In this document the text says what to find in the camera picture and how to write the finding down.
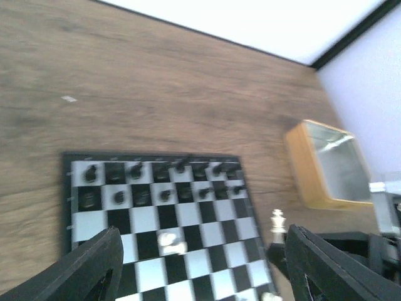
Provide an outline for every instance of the black pawn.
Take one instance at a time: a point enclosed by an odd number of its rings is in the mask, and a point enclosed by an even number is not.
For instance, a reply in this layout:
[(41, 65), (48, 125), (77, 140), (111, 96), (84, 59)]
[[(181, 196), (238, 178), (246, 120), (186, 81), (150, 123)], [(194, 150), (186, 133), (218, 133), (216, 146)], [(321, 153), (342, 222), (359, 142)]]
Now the black pawn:
[(160, 199), (163, 202), (167, 202), (170, 199), (170, 195), (171, 195), (171, 190), (164, 190), (160, 193)]
[(131, 167), (130, 175), (132, 179), (137, 180), (142, 176), (142, 166), (142, 162), (139, 162), (137, 165)]
[(86, 182), (93, 183), (96, 181), (96, 171), (97, 167), (95, 165), (89, 166), (85, 171), (84, 178)]
[(114, 194), (114, 203), (116, 203), (117, 205), (121, 205), (122, 203), (124, 203), (123, 191), (119, 191), (116, 194)]

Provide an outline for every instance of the wood grain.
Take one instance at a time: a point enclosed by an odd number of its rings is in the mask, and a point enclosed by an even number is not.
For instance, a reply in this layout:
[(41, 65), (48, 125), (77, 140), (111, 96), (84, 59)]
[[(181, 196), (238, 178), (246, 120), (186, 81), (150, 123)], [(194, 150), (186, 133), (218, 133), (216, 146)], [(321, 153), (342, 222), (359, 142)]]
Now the wood grain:
[(63, 150), (237, 154), (267, 241), (274, 208), (313, 231), (376, 231), (371, 211), (296, 193), (284, 133), (340, 126), (312, 69), (86, 0), (3, 1), (0, 25), (0, 292), (58, 257)]

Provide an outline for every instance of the chessboard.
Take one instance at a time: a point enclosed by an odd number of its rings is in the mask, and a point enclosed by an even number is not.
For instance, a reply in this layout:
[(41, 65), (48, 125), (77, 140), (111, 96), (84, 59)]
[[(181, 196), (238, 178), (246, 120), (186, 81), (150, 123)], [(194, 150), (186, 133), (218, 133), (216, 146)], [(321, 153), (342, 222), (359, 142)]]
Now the chessboard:
[[(63, 154), (63, 253), (114, 226), (117, 300), (260, 300), (276, 292), (236, 156)], [(183, 255), (158, 242), (170, 233)]]

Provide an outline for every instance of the chessboard frame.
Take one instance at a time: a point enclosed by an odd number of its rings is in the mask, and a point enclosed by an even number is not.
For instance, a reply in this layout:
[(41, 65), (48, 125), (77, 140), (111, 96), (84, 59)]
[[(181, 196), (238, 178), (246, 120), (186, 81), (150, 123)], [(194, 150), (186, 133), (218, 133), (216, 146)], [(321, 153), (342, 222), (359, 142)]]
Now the chessboard frame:
[[(219, 159), (218, 162), (229, 162), (229, 163), (238, 163), (241, 166), (241, 170), (243, 171), (243, 181), (247, 187), (249, 202), (251, 204), (251, 212), (253, 218), (255, 220), (256, 229), (258, 231), (259, 238), (262, 242), (263, 252), (266, 254), (267, 248), (266, 243), (264, 241), (259, 217), (254, 210), (254, 203), (252, 199), (252, 192), (248, 186), (245, 168), (241, 164), (241, 160), (239, 156), (230, 155), (230, 154), (215, 154), (215, 153), (191, 153), (191, 152), (129, 152), (129, 151), (98, 151), (98, 150), (68, 150), (61, 153), (61, 256), (65, 256), (69, 252), (72, 251), (72, 214), (71, 214), (71, 163), (73, 161), (85, 161), (85, 160), (93, 160), (93, 161), (138, 161), (140, 158), (142, 161), (171, 161), (174, 162), (177, 159), (181, 159), (188, 154), (193, 155), (191, 161), (199, 161), (199, 162), (214, 162), (213, 159)], [(279, 295), (279, 291), (277, 289), (277, 284), (275, 277), (273, 275), (273, 269), (271, 268), (271, 264), (266, 256), (266, 264), (270, 271), (271, 283), (270, 292), (276, 293)]]

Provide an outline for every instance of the white wall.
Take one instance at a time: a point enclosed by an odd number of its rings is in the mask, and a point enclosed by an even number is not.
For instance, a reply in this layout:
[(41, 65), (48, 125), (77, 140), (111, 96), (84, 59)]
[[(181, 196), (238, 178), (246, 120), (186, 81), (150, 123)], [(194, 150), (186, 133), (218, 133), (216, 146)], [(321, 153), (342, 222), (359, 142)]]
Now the white wall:
[(383, 0), (100, 0), (312, 64)]
[(401, 171), (401, 5), (318, 76), (372, 171)]

